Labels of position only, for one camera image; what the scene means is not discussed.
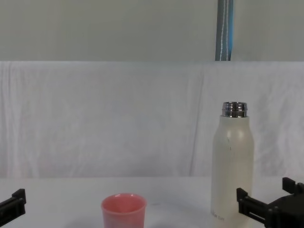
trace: white table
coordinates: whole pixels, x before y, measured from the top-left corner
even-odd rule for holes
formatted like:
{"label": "white table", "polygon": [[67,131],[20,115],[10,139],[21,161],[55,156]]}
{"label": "white table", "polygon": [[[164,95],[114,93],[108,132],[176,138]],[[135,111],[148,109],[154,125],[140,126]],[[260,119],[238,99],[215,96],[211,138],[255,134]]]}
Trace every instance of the white table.
{"label": "white table", "polygon": [[[253,196],[267,203],[286,195],[281,178],[255,180],[254,185],[264,189],[254,188]],[[148,200],[146,228],[209,228],[209,178],[1,179],[0,186],[1,201],[19,188],[27,196],[26,214],[5,228],[102,228],[100,203],[119,192]]]}

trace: bottle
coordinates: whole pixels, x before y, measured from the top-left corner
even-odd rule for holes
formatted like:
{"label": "bottle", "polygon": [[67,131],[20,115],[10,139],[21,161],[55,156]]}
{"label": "bottle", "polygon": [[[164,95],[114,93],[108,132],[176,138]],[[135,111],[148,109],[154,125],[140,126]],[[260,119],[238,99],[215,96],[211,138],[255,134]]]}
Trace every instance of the bottle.
{"label": "bottle", "polygon": [[225,102],[213,139],[212,228],[248,228],[250,218],[239,214],[237,188],[251,194],[254,141],[247,104]]}

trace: pink cup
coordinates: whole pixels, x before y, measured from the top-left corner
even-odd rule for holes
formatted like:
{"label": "pink cup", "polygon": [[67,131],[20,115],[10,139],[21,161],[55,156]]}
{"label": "pink cup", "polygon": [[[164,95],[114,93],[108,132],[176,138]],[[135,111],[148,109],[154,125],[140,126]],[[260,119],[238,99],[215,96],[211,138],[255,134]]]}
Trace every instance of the pink cup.
{"label": "pink cup", "polygon": [[121,193],[104,199],[104,228],[143,228],[147,202],[144,197]]}

